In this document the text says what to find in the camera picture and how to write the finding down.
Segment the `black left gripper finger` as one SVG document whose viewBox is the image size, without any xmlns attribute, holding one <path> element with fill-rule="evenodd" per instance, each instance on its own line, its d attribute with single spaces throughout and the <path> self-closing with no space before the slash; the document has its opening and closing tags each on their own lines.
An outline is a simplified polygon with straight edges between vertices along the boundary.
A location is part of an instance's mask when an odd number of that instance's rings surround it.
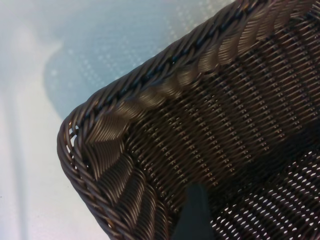
<svg viewBox="0 0 320 240">
<path fill-rule="evenodd" d="M 192 184 L 186 189 L 186 201 L 172 240 L 213 240 L 207 192 L 203 185 Z"/>
</svg>

